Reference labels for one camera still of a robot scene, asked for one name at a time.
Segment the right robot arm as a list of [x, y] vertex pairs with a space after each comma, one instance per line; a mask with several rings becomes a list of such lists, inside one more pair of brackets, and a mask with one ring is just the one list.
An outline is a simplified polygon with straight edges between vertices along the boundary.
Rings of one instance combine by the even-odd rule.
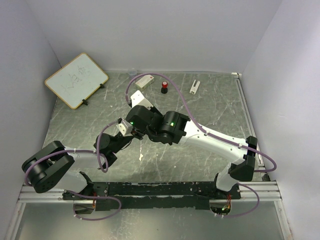
[[134, 106], [125, 120], [132, 131], [155, 143], [186, 144], [213, 152], [228, 160], [226, 167], [215, 177], [212, 193], [218, 199], [229, 194], [239, 182], [250, 182], [255, 171], [257, 139], [227, 136], [203, 126], [197, 126], [187, 115], [176, 111], [161, 114], [155, 108]]

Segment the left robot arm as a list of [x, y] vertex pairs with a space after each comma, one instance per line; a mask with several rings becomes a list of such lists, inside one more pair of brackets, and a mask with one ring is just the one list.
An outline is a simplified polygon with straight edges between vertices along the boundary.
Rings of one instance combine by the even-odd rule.
[[26, 160], [21, 168], [27, 175], [26, 182], [38, 194], [58, 188], [71, 190], [86, 200], [93, 195], [94, 188], [83, 170], [111, 167], [118, 159], [116, 153], [125, 149], [134, 138], [142, 140], [143, 136], [136, 132], [128, 136], [123, 136], [120, 132], [114, 136], [102, 134], [99, 145], [101, 165], [95, 150], [73, 150], [55, 140]]

